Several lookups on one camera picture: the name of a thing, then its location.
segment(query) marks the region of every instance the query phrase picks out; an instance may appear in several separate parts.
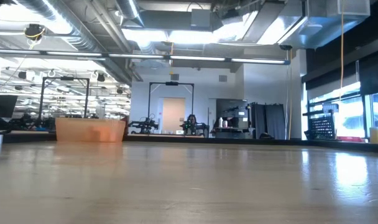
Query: ductwork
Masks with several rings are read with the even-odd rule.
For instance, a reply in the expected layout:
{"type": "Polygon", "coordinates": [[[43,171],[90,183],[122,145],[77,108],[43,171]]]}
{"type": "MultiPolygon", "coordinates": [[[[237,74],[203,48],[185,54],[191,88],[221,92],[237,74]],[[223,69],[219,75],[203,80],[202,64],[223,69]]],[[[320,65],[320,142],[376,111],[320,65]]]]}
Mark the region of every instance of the ductwork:
{"type": "MultiPolygon", "coordinates": [[[[75,36],[65,38],[65,40],[78,51],[105,51],[102,45],[93,37],[92,33],[63,1],[15,0],[15,2],[25,6],[33,13],[43,16],[48,21],[46,26],[53,32],[75,36]]],[[[116,81],[124,82],[128,85],[131,84],[132,78],[129,72],[120,68],[111,59],[107,58],[105,61],[97,61],[96,63],[104,66],[116,81]]]]}
{"type": "MultiPolygon", "coordinates": [[[[145,27],[139,14],[139,6],[136,0],[116,0],[116,4],[123,18],[145,27]]],[[[141,49],[142,54],[156,54],[156,49],[152,42],[138,42],[138,47],[141,49]]]]}
{"type": "Polygon", "coordinates": [[[123,18],[131,20],[144,27],[144,23],[139,15],[139,6],[136,0],[116,0],[117,7],[123,18]]]}
{"type": "MultiPolygon", "coordinates": [[[[289,1],[266,31],[271,35],[265,37],[269,40],[278,37],[279,44],[299,49],[322,47],[341,35],[342,1],[344,0],[289,1]]],[[[344,4],[345,32],[370,16],[370,0],[344,1],[344,4]]]]}

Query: yellow container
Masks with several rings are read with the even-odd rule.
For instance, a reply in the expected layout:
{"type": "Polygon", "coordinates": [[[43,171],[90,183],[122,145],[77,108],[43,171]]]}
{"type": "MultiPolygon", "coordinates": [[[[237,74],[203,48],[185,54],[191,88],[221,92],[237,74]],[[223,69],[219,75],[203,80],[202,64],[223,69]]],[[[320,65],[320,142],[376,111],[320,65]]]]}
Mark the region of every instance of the yellow container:
{"type": "Polygon", "coordinates": [[[378,144],[378,128],[370,128],[370,143],[378,144]]]}
{"type": "Polygon", "coordinates": [[[125,127],[111,119],[56,119],[57,140],[64,142],[121,142],[125,127]]]}

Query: metal frame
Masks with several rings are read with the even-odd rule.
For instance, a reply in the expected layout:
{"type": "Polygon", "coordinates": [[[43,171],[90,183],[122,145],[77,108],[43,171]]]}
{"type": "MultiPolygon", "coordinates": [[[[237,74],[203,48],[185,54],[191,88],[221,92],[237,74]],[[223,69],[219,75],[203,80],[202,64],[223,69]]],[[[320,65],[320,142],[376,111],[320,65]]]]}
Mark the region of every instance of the metal frame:
{"type": "MultiPolygon", "coordinates": [[[[153,84],[163,84],[167,85],[169,82],[150,82],[149,83],[149,99],[147,101],[147,117],[150,116],[150,95],[152,94],[152,85],[153,84]]],[[[191,85],[191,114],[193,114],[193,100],[195,99],[195,84],[194,83],[175,83],[176,85],[191,85]]]]}
{"type": "Polygon", "coordinates": [[[61,81],[73,81],[73,80],[85,80],[87,81],[86,86],[86,95],[85,95],[85,106],[84,106],[84,118],[87,116],[87,107],[88,107],[88,95],[90,94],[90,79],[89,78],[75,78],[75,77],[43,77],[42,86],[41,86],[41,97],[40,97],[40,108],[39,108],[39,118],[41,119],[42,115],[42,103],[44,100],[44,90],[48,86],[45,86],[46,80],[61,80],[61,81]]]}

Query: white wall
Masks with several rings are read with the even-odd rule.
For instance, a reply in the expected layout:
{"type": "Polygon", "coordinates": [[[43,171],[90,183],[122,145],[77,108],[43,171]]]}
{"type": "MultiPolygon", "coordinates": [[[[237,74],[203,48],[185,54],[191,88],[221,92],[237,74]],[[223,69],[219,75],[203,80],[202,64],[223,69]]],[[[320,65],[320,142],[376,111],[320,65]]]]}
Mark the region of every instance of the white wall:
{"type": "MultiPolygon", "coordinates": [[[[147,117],[149,82],[169,82],[170,68],[159,68],[153,70],[150,68],[138,68],[137,72],[144,79],[143,82],[134,82],[132,84],[131,98],[131,121],[138,121],[142,117],[147,117]]],[[[173,68],[173,73],[180,74],[180,83],[195,84],[195,98],[193,113],[197,121],[202,123],[208,122],[208,107],[210,98],[227,98],[236,99],[236,79],[235,73],[229,69],[202,68],[200,71],[193,68],[173,68]],[[219,82],[219,75],[227,75],[228,82],[219,82]]],[[[160,85],[150,97],[150,113],[160,119],[160,99],[165,97],[185,98],[185,117],[191,114],[191,93],[182,86],[165,86],[160,85]]]]}
{"type": "Polygon", "coordinates": [[[244,97],[244,65],[241,65],[236,72],[236,91],[237,99],[246,100],[244,97]]]}
{"type": "Polygon", "coordinates": [[[244,98],[260,104],[285,103],[287,67],[244,65],[244,98]]]}

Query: door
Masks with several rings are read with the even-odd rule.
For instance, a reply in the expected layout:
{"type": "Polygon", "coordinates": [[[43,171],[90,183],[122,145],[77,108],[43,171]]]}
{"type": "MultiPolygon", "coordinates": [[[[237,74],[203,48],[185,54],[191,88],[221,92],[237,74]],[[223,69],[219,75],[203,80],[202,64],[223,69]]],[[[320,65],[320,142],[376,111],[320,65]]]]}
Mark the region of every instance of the door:
{"type": "Polygon", "coordinates": [[[185,99],[184,98],[164,98],[163,100],[163,131],[173,133],[182,130],[180,125],[185,120],[185,99]]]}

